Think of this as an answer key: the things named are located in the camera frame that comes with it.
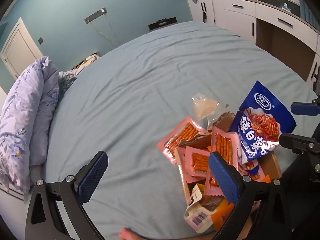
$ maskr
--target pillow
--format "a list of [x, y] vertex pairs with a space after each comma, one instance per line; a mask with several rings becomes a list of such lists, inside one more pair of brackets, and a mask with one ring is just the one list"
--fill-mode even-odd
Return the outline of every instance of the pillow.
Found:
[[48, 133], [59, 96], [58, 70], [48, 57], [42, 62], [44, 87], [30, 141], [30, 166], [45, 162]]
[[10, 89], [0, 116], [0, 182], [30, 189], [29, 143], [44, 87], [43, 58], [37, 59]]

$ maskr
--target blue wall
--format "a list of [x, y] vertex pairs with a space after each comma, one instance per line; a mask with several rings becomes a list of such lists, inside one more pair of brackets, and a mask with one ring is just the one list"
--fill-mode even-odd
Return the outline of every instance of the blue wall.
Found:
[[[0, 38], [0, 49], [21, 17], [42, 54], [49, 55], [59, 70], [70, 70], [96, 51], [103, 55], [115, 48], [84, 22], [103, 7], [120, 44], [148, 33], [148, 24], [157, 20], [170, 17], [176, 17], [178, 22], [191, 20], [186, 0], [18, 0], [0, 21], [0, 25], [8, 22]], [[105, 16], [92, 23], [115, 40]], [[37, 42], [40, 37], [44, 40], [41, 45]], [[1, 87], [8, 92], [13, 83], [13, 77], [0, 60]]]

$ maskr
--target door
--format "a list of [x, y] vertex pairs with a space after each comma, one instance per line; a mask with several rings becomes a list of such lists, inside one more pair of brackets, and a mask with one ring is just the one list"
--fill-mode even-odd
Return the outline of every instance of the door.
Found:
[[21, 18], [10, 32], [0, 56], [15, 79], [37, 58], [43, 57]]
[[256, 18], [238, 12], [222, 10], [221, 15], [216, 16], [216, 25], [256, 43]]
[[201, 5], [202, 22], [210, 23], [214, 25], [214, 12], [212, 0], [198, 0]]
[[315, 59], [313, 61], [312, 68], [307, 79], [307, 83], [309, 84], [312, 90], [314, 90], [315, 88], [314, 85], [315, 85], [315, 82], [317, 81], [317, 77], [319, 74], [318, 73], [319, 64], [320, 64], [320, 56], [318, 54], [315, 54]]
[[0, 114], [6, 98], [7, 94], [0, 87]]
[[192, 20], [195, 22], [203, 21], [203, 12], [201, 9], [201, 4], [199, 2], [194, 3], [193, 0], [187, 0]]

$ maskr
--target cable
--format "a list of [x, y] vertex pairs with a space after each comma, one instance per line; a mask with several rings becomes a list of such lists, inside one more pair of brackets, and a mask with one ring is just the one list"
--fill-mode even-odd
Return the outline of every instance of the cable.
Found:
[[93, 24], [92, 24], [92, 22], [90, 22], [89, 20], [88, 20], [88, 22], [89, 22], [89, 24], [90, 24], [90, 26], [97, 32], [97, 33], [99, 33], [99, 34], [101, 34], [103, 37], [105, 37], [108, 41], [110, 41], [113, 45], [115, 45], [116, 47], [118, 47], [119, 45], [117, 45], [117, 44], [115, 44], [112, 40], [110, 40], [106, 35], [104, 35], [102, 32], [100, 32]]
[[104, 14], [104, 18], [106, 19], [106, 21], [107, 21], [107, 23], [108, 23], [111, 31], [113, 32], [113, 35], [114, 35], [116, 41], [118, 42], [118, 46], [119, 46], [119, 45], [120, 45], [120, 42], [118, 41], [118, 39], [117, 39], [117, 37], [116, 37], [116, 33], [113, 31], [113, 29], [112, 29], [112, 27], [111, 27], [111, 24], [109, 23], [109, 21], [108, 21], [108, 19], [107, 19], [107, 15], [106, 15], [106, 14]]

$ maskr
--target snack wrapper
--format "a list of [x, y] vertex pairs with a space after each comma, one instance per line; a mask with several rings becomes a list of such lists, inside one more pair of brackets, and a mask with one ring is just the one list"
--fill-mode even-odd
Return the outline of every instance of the snack wrapper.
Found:
[[206, 131], [187, 116], [176, 128], [174, 128], [157, 147], [172, 163], [176, 163], [174, 150], [177, 149], [182, 142], [189, 141], [196, 136], [205, 134]]
[[[229, 165], [233, 165], [238, 170], [237, 156], [241, 149], [238, 135], [235, 132], [226, 133], [214, 127], [212, 129], [211, 150], [212, 152], [218, 152]], [[223, 196], [209, 168], [205, 180], [204, 194]]]
[[185, 181], [187, 183], [192, 183], [192, 182], [197, 182], [197, 181], [200, 181], [202, 179], [204, 179], [203, 177], [194, 177], [194, 176], [191, 176], [187, 171], [186, 171], [186, 162], [185, 162], [185, 152], [186, 152], [186, 149], [185, 148], [182, 148], [182, 147], [179, 147], [178, 149], [178, 154], [179, 154], [179, 157], [180, 157], [180, 160], [181, 160], [181, 170], [182, 170], [182, 174], [183, 174], [183, 177], [185, 179]]
[[191, 176], [206, 177], [210, 152], [186, 146], [186, 171]]
[[260, 82], [256, 82], [234, 118], [230, 131], [238, 133], [241, 151], [238, 162], [271, 152], [279, 145], [281, 133], [291, 133], [296, 122], [287, 108]]
[[204, 185], [196, 184], [183, 218], [197, 233], [201, 234], [213, 225], [211, 215], [227, 205], [228, 202], [223, 196], [204, 195]]

